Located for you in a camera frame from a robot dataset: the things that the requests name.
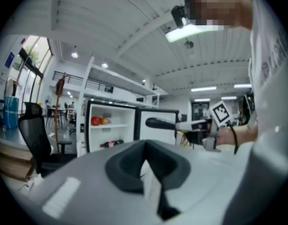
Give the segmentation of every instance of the office chair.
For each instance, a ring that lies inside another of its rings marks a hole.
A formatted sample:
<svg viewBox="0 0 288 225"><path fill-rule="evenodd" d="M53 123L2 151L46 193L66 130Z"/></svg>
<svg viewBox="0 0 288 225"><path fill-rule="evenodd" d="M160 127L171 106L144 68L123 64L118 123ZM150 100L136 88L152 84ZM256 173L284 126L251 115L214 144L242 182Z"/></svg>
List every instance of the office chair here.
<svg viewBox="0 0 288 225"><path fill-rule="evenodd" d="M58 141L57 146L61 146L61 154L50 155L51 146L45 131L42 108L36 103L29 102L25 102L25 106L25 115L19 118L19 130L35 159L36 172L45 177L76 158L76 154L65 154L65 145L72 142Z"/></svg>

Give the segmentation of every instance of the black railing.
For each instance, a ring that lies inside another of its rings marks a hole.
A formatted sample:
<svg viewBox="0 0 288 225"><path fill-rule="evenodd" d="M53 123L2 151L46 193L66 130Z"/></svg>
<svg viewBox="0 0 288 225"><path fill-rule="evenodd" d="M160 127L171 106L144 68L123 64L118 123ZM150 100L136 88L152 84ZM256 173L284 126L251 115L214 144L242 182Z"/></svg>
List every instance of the black railing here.
<svg viewBox="0 0 288 225"><path fill-rule="evenodd" d="M52 80L58 81L63 77L63 75L64 75L63 73L55 71ZM76 85L76 86L82 86L83 84L82 77L69 75L69 74L66 74L66 75L67 76L65 78L65 83ZM103 92L109 92L109 93L113 93L113 89L114 89L114 87L112 86L97 82L90 78L88 78L86 82L86 88L99 90Z"/></svg>
<svg viewBox="0 0 288 225"><path fill-rule="evenodd" d="M99 90L99 91L103 91L103 92L109 92L109 93L113 93L113 89L114 89L114 87L112 87L110 85L106 85L106 84L97 82L97 81L90 79L90 78L88 78L88 80L87 80L86 88L95 89L95 90Z"/></svg>

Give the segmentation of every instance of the ceiling beam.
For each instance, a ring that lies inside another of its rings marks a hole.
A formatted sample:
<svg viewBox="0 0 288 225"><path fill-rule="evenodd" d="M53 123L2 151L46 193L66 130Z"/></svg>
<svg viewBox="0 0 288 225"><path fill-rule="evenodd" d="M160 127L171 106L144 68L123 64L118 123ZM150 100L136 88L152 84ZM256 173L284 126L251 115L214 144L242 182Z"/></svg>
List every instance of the ceiling beam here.
<svg viewBox="0 0 288 225"><path fill-rule="evenodd" d="M132 45L137 43L140 39L145 37L147 34L153 32L158 27L164 25L167 22L173 20L171 12L167 12L160 17L152 20L150 23L146 24L143 28L141 28L138 32L136 32L133 36L130 37L128 41L126 41L120 47L119 51L117 52L116 57L119 58L122 54L124 54Z"/></svg>
<svg viewBox="0 0 288 225"><path fill-rule="evenodd" d="M50 30L46 23L42 20L26 22L26 20L23 19L21 22L16 23L9 21L6 24L4 34L34 34L37 36L46 37L48 39L76 45L77 47L87 47L88 49L94 51L93 56L102 56L106 60L118 63L141 77L150 77L157 86L166 90L164 83L156 79L155 75L144 66L141 66L136 62L117 58L117 51L114 48L111 48L110 46L102 43L101 41L95 40L90 36L76 32L75 30L63 29L62 27L58 27L57 30Z"/></svg>
<svg viewBox="0 0 288 225"><path fill-rule="evenodd" d="M56 27L56 17L58 13L59 0L49 0L48 1L48 11L49 11L49 26L51 31Z"/></svg>
<svg viewBox="0 0 288 225"><path fill-rule="evenodd" d="M227 62L227 63L216 63L216 64L209 64L203 66L194 66L187 69L177 70L175 72L166 73L164 75L158 76L157 78L161 80L174 78L174 77L183 77L184 75L188 74L197 74L205 71L214 71L214 70L223 70L223 69L247 69L248 62Z"/></svg>

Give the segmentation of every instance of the cabinet shelf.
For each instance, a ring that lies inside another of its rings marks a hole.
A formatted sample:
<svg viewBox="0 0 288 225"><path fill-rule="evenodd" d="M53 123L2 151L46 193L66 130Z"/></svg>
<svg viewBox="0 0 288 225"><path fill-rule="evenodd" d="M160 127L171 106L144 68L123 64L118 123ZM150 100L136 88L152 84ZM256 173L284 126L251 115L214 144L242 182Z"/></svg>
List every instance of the cabinet shelf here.
<svg viewBox="0 0 288 225"><path fill-rule="evenodd" d="M124 128L124 127L128 127L128 125L126 125L126 124L105 124L105 125L91 126L91 129Z"/></svg>

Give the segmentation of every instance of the fluorescent light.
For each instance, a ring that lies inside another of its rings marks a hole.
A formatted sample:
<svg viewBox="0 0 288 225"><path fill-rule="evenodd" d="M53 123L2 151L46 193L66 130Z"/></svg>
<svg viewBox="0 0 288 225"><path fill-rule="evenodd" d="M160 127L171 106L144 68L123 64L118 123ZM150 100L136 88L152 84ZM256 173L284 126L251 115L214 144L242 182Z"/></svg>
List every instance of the fluorescent light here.
<svg viewBox="0 0 288 225"><path fill-rule="evenodd" d="M216 90L216 87L192 88L191 92L209 91L209 90Z"/></svg>
<svg viewBox="0 0 288 225"><path fill-rule="evenodd" d="M214 25L203 25L203 26L195 26L193 24L188 24L183 28L174 29L168 33L166 33L167 40L172 43L179 39L186 38L188 36L207 32L207 31L219 31L223 30L222 26L214 26Z"/></svg>
<svg viewBox="0 0 288 225"><path fill-rule="evenodd" d="M231 96L231 97L222 97L221 100L235 100L237 99L236 96Z"/></svg>
<svg viewBox="0 0 288 225"><path fill-rule="evenodd" d="M209 102L209 98L194 99L195 102Z"/></svg>
<svg viewBox="0 0 288 225"><path fill-rule="evenodd" d="M234 88L251 88L251 84L235 84Z"/></svg>

